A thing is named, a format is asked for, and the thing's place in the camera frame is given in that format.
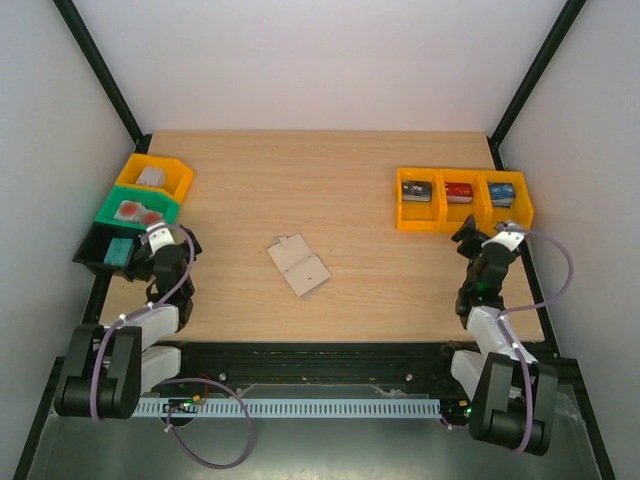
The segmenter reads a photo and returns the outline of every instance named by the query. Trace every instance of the red item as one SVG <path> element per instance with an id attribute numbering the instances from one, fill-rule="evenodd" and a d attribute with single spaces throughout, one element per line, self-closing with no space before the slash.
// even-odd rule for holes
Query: red item
<path id="1" fill-rule="evenodd" d="M 160 220 L 162 220 L 162 215 L 158 212 L 147 212 L 144 217 L 142 217 L 141 223 L 143 225 L 152 225 Z"/>
<path id="2" fill-rule="evenodd" d="M 470 203 L 473 199 L 473 189 L 468 183 L 445 182 L 444 189 L 449 203 Z"/>
<path id="3" fill-rule="evenodd" d="M 132 217 L 138 211 L 138 204 L 135 202 L 122 203 L 118 209 L 118 213 L 123 217 Z"/>

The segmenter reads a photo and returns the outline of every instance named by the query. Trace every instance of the blue item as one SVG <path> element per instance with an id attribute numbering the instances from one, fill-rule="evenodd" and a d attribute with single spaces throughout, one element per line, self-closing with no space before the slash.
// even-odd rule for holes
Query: blue item
<path id="1" fill-rule="evenodd" d="M 126 267 L 133 253 L 133 240 L 131 238 L 114 238 L 109 244 L 104 263 L 116 267 Z"/>
<path id="2" fill-rule="evenodd" d="M 516 198 L 516 191 L 510 183 L 490 183 L 489 194 L 491 195 L 491 200 Z"/>

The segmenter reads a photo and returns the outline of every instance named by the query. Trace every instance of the cable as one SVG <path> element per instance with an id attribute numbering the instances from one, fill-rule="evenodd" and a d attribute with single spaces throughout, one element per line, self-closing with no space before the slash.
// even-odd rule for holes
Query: cable
<path id="1" fill-rule="evenodd" d="M 116 320 L 111 324 L 111 326 L 107 329 L 106 333 L 102 337 L 102 341 L 100 342 L 100 347 L 98 348 L 98 353 L 96 354 L 96 361 L 95 361 L 95 364 L 93 365 L 93 372 L 91 375 L 91 388 L 89 390 L 89 412 L 91 413 L 91 418 L 95 423 L 100 423 L 102 421 L 100 418 L 100 415 L 98 414 L 98 387 L 100 384 L 100 370 L 102 368 L 102 362 L 104 360 L 104 355 L 107 350 L 107 345 L 109 344 L 109 340 L 111 339 L 115 331 L 118 328 L 122 327 L 122 325 L 124 325 L 125 322 L 129 320 L 133 320 L 137 316 L 143 313 L 146 313 L 149 310 L 152 310 L 154 308 L 158 308 L 164 305 L 164 303 L 168 299 L 170 299 L 174 293 L 178 291 L 178 289 L 182 286 L 182 284 L 184 284 L 184 282 L 187 281 L 187 278 L 189 278 L 189 274 L 191 273 L 191 269 L 193 268 L 193 262 L 195 261 L 195 246 L 193 244 L 193 240 L 191 240 L 191 237 L 189 236 L 189 234 L 184 229 L 180 228 L 178 225 L 169 225 L 169 224 L 158 225 L 157 227 L 152 228 L 151 230 L 146 232 L 144 235 L 142 235 L 140 237 L 141 241 L 143 243 L 146 242 L 150 234 L 158 230 L 161 230 L 163 228 L 168 228 L 169 230 L 173 230 L 180 233 L 186 240 L 187 245 L 189 246 L 189 261 L 187 262 L 187 268 L 185 269 L 184 275 L 182 275 L 180 280 L 178 280 L 176 284 L 173 286 L 173 288 L 171 288 L 171 290 L 169 290 L 166 295 L 160 298 L 160 300 L 158 300 L 154 304 L 148 303 L 146 307 L 135 310 L 134 312 L 128 313 L 126 315 L 124 314 L 120 315 L 120 318 L 118 318 L 118 320 Z"/>
<path id="2" fill-rule="evenodd" d="M 552 236 L 544 232 L 541 232 L 540 230 L 528 230 L 526 228 L 520 228 L 513 225 L 507 225 L 506 227 L 503 227 L 501 230 L 505 232 L 523 233 L 525 235 L 535 235 L 535 236 L 544 238 L 549 243 L 552 243 L 558 248 L 558 250 L 562 252 L 564 257 L 567 259 L 567 265 L 569 266 L 569 273 L 567 274 L 567 280 L 564 282 L 564 285 L 562 286 L 562 288 L 558 291 L 558 293 L 553 295 L 548 300 L 544 300 L 539 303 L 534 303 L 532 305 L 524 305 L 521 307 L 507 308 L 500 312 L 500 316 L 508 315 L 514 312 L 523 312 L 525 310 L 537 310 L 538 308 L 546 307 L 547 305 L 552 304 L 553 302 L 558 300 L 560 297 L 562 297 L 565 293 L 567 293 L 567 290 L 569 289 L 569 285 L 571 285 L 571 282 L 573 281 L 573 259 L 571 258 L 571 254 L 569 253 L 569 250 L 567 250 L 567 248 L 564 245 L 562 245 L 558 240 L 556 240 Z"/>
<path id="3" fill-rule="evenodd" d="M 440 417 L 440 423 L 443 424 L 445 427 L 447 427 L 447 430 L 449 430 L 449 431 L 451 431 L 451 430 L 469 430 L 469 425 L 454 425 L 453 423 L 449 423 L 449 421 L 444 417 Z"/>
<path id="4" fill-rule="evenodd" d="M 520 445 L 514 450 L 515 453 L 523 453 L 529 445 L 529 440 L 531 440 L 531 432 L 533 431 L 533 389 L 531 388 L 531 377 L 529 376 L 529 367 L 527 366 L 527 360 L 524 358 L 524 353 L 520 350 L 519 345 L 516 343 L 514 338 L 509 333 L 509 329 L 504 323 L 502 316 L 500 316 L 496 322 L 498 324 L 498 328 L 502 332 L 502 335 L 509 340 L 509 343 L 513 346 L 513 350 L 516 352 L 518 356 L 518 360 L 520 360 L 520 366 L 522 367 L 522 376 L 524 378 L 524 401 L 527 409 L 527 416 L 525 420 L 524 426 L 524 435 L 522 436 L 522 441 Z"/>
<path id="5" fill-rule="evenodd" d="M 209 375 L 207 375 L 206 373 L 201 373 L 200 376 L 202 378 L 207 379 L 207 380 L 211 380 L 211 377 L 209 377 Z M 204 384 L 204 399 L 206 400 L 207 398 L 209 398 L 209 384 L 205 383 Z"/>
<path id="6" fill-rule="evenodd" d="M 253 446 L 255 444 L 255 431 L 253 428 L 253 420 L 251 419 L 251 415 L 249 415 L 249 409 L 247 408 L 247 405 L 242 401 L 240 396 L 236 392 L 231 390 L 229 387 L 227 387 L 226 385 L 223 385 L 218 382 L 214 382 L 213 380 L 207 380 L 205 378 L 172 378 L 170 380 L 165 380 L 164 382 L 160 382 L 159 385 L 173 385 L 176 383 L 204 383 L 205 385 L 218 387 L 223 391 L 225 391 L 226 393 L 228 393 L 229 395 L 231 395 L 234 399 L 236 399 L 236 401 L 240 404 L 240 408 L 242 409 L 242 412 L 244 413 L 245 418 L 247 419 L 247 427 L 248 427 L 247 442 L 245 443 L 242 453 L 237 459 L 235 459 L 233 462 L 228 463 L 226 465 L 218 465 L 216 463 L 208 462 L 205 459 L 196 455 L 193 451 L 191 451 L 189 447 L 187 447 L 186 443 L 184 443 L 184 441 L 180 438 L 180 436 L 178 435 L 178 432 L 171 424 L 171 415 L 175 412 L 176 410 L 175 408 L 172 408 L 171 410 L 169 410 L 169 413 L 167 414 L 167 420 L 166 420 L 167 427 L 165 428 L 165 432 L 171 432 L 173 434 L 173 437 L 178 441 L 178 444 L 180 445 L 180 447 L 182 447 L 182 449 L 187 454 L 187 456 L 189 456 L 189 458 L 191 458 L 193 461 L 197 462 L 198 464 L 202 465 L 203 467 L 211 468 L 213 470 L 226 470 L 229 468 L 236 467 L 240 465 L 242 462 L 244 462 L 249 456 L 249 454 L 251 453 L 251 450 L 253 450 Z"/>

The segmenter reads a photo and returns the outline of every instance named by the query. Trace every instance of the white cable tray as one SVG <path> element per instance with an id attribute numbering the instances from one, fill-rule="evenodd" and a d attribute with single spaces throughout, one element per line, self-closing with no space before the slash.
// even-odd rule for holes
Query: white cable tray
<path id="1" fill-rule="evenodd" d="M 243 399 L 253 418 L 440 418 L 439 400 L 414 399 Z M 133 417 L 159 417 L 169 410 L 168 398 L 141 398 Z M 234 399 L 208 399 L 172 417 L 242 418 Z"/>

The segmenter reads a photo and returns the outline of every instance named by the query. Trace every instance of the small box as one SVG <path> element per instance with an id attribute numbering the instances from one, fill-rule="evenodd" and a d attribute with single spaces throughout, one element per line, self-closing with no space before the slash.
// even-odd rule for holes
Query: small box
<path id="1" fill-rule="evenodd" d="M 473 188 L 470 183 L 444 182 L 448 205 L 467 205 L 473 200 Z"/>
<path id="2" fill-rule="evenodd" d="M 402 181 L 403 202 L 430 202 L 433 188 L 429 182 L 417 180 Z"/>
<path id="3" fill-rule="evenodd" d="M 136 185 L 160 188 L 167 181 L 164 170 L 156 167 L 144 167 L 142 173 L 136 180 Z"/>
<path id="4" fill-rule="evenodd" d="M 511 208 L 516 191 L 510 183 L 488 183 L 492 207 Z"/>
<path id="5" fill-rule="evenodd" d="M 131 254 L 133 253 L 133 239 L 113 238 L 104 256 L 104 263 L 116 267 L 126 267 L 129 265 Z"/>
<path id="6" fill-rule="evenodd" d="M 141 203 L 123 200 L 113 215 L 113 219 L 120 222 L 138 223 L 145 213 L 146 209 Z"/>
<path id="7" fill-rule="evenodd" d="M 160 220 L 162 220 L 163 216 L 164 215 L 162 215 L 162 213 L 160 212 L 156 212 L 154 210 L 147 210 L 144 213 L 144 215 L 140 218 L 138 223 L 144 225 L 145 227 L 148 227 L 149 225 L 158 223 Z"/>

